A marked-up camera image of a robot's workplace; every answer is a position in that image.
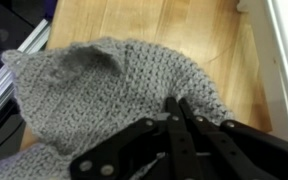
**gray yarn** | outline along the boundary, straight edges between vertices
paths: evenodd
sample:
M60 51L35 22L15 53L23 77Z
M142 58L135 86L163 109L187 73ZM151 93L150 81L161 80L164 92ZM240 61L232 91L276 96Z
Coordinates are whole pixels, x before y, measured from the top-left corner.
M215 124L233 117L201 69L159 45L104 38L2 59L40 143L0 161L0 179L69 179L74 157L141 117L155 118L169 96L185 97Z

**crocheted hat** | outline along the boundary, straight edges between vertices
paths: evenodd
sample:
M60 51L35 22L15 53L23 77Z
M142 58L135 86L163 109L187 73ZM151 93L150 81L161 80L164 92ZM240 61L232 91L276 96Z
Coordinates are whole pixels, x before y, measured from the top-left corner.
M34 151L31 158L40 162L31 160L28 168L39 168L39 177L58 171L61 178L68 177L73 157L142 117L155 118L169 96L185 97L195 115L215 124L233 118L203 70L184 55L155 44L103 38L31 55L7 51L3 62L13 72L15 98L33 134L43 147L53 148L56 161L66 158L58 170L43 168L52 157ZM13 170L2 174L16 169L21 174L16 162L8 166Z

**wooden table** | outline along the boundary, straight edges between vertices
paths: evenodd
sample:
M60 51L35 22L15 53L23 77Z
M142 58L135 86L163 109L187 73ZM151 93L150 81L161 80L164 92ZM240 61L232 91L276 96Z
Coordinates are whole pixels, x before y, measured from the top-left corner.
M59 0L47 48L104 36L162 44L204 68L237 120L267 132L271 124L252 29L247 14L236 11L237 3Z

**screw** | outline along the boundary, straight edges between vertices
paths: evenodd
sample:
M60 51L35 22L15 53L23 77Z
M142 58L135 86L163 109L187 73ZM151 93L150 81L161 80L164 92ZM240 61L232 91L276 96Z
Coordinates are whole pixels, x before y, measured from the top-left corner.
M146 121L146 125L153 126L153 122L152 121Z
M172 119L173 119L174 121L178 121L180 118L178 118L177 116L173 116Z
M231 128L235 127L235 124L233 122L227 122L226 125Z
M80 170L81 171L88 171L92 168L92 162L91 161L83 161L80 164Z
M110 176L112 175L114 172L114 167L110 164L107 164L107 165L104 165L102 168L101 168L101 174L103 176Z
M199 122L203 122L203 118L199 117L199 116L196 117L196 120L199 121Z

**black metal bracket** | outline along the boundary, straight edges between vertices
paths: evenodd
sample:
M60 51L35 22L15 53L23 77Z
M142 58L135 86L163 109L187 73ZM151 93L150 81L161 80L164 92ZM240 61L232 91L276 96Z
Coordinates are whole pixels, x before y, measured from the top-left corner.
M72 179L126 180L164 153L142 179L288 180L287 142L233 120L217 127L185 99L167 98L165 112L164 121L142 118L76 158Z

